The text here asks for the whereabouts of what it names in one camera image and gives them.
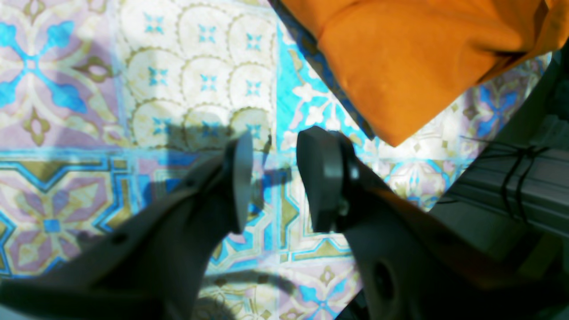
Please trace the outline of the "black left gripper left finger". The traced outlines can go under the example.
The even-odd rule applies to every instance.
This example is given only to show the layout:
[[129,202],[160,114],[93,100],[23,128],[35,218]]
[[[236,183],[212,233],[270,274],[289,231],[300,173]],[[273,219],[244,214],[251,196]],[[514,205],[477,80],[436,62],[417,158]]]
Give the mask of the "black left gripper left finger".
[[213,251],[247,222],[252,136],[45,275],[1,283],[1,304],[44,320],[189,320]]

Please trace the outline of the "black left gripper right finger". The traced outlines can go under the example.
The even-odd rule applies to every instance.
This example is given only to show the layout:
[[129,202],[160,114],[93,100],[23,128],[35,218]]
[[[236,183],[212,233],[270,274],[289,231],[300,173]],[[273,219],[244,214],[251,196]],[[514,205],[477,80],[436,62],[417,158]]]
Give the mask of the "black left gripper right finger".
[[533,280],[401,199],[344,134],[297,135],[315,232],[346,238],[372,320],[532,320],[568,304],[568,276]]

